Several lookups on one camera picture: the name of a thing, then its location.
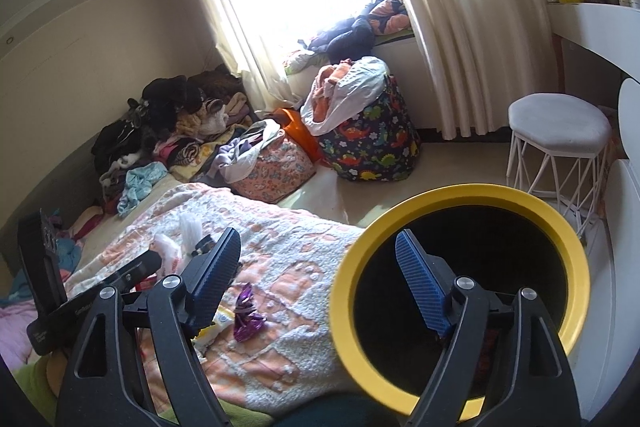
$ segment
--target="headboard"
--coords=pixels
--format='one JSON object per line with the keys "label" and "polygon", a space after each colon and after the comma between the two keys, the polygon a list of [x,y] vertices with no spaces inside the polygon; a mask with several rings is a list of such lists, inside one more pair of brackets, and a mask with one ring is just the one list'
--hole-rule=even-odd
{"label": "headboard", "polygon": [[83,143],[55,167],[14,210],[0,229],[0,251],[13,275],[21,268],[18,255],[18,220],[41,208],[46,214],[60,210],[69,227],[88,206],[100,198],[91,147],[96,136]]}

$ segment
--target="silver bolt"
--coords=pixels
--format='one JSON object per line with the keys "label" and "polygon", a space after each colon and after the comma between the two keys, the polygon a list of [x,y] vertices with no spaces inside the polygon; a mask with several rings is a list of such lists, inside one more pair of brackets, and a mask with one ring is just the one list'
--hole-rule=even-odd
{"label": "silver bolt", "polygon": [[170,275],[162,279],[162,286],[165,288],[175,288],[180,284],[180,278],[177,275]]}
{"label": "silver bolt", "polygon": [[456,281],[456,284],[463,290],[470,290],[476,285],[473,279],[469,279],[469,277],[460,277],[460,279]]}
{"label": "silver bolt", "polygon": [[111,286],[107,286],[107,288],[102,288],[100,290],[100,299],[110,299],[116,293],[116,290]]}
{"label": "silver bolt", "polygon": [[521,293],[522,296],[529,301],[535,300],[538,297],[536,291],[531,288],[523,288]]}

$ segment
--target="purple wrapper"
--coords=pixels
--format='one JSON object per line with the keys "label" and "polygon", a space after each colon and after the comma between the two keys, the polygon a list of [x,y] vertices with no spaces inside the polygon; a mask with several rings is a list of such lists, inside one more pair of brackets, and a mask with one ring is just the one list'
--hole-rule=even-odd
{"label": "purple wrapper", "polygon": [[255,310],[254,291],[251,283],[242,287],[236,300],[236,321],[234,323],[234,338],[236,342],[244,342],[254,336],[264,326],[265,318]]}

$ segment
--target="white chair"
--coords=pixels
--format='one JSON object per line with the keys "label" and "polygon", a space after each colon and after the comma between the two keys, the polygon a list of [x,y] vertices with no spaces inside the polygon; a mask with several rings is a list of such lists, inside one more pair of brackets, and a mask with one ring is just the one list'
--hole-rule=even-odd
{"label": "white chair", "polygon": [[[542,198],[554,198],[558,211],[575,215],[575,230],[582,237],[596,211],[602,191],[607,144],[611,126],[602,111],[588,102],[568,94],[535,93],[525,96],[509,107],[509,126],[513,131],[507,166],[507,184],[517,159],[513,187]],[[524,160],[527,146],[541,150],[545,156],[538,174],[531,182]],[[562,183],[558,179],[556,158],[575,158],[572,169]],[[555,192],[536,190],[542,174],[551,163]],[[577,187],[570,199],[561,194],[566,182],[577,169]],[[590,190],[582,188],[591,179]]]}

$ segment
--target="gray stool seat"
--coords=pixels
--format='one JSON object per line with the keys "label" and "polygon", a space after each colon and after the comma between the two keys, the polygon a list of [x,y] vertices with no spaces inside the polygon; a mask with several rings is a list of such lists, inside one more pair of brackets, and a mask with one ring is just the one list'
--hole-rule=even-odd
{"label": "gray stool seat", "polygon": [[589,102],[568,94],[539,92],[509,107],[509,126],[555,156],[595,156],[611,136],[609,120]]}

